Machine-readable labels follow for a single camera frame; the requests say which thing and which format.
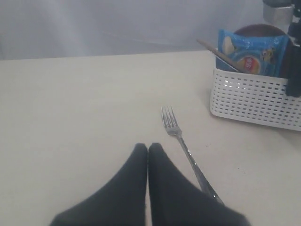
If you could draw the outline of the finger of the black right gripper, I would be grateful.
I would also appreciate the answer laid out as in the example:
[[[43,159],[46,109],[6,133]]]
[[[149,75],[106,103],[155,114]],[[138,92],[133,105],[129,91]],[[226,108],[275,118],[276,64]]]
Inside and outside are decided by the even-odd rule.
[[[293,38],[290,75],[286,86],[286,95],[301,96],[301,24],[291,23],[288,35]]]

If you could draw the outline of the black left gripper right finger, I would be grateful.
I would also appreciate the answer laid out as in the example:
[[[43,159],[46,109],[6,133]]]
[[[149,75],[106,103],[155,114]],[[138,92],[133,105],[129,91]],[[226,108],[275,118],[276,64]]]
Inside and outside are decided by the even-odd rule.
[[[151,218],[154,226],[248,226],[247,218],[196,188],[172,163],[163,147],[148,153]]]

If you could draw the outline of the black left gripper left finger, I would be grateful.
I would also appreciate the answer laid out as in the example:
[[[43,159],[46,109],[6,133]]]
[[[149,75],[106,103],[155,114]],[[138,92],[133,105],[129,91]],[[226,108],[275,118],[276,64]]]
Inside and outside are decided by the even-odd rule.
[[[143,226],[148,149],[138,143],[116,175],[92,196],[56,215],[53,226]]]

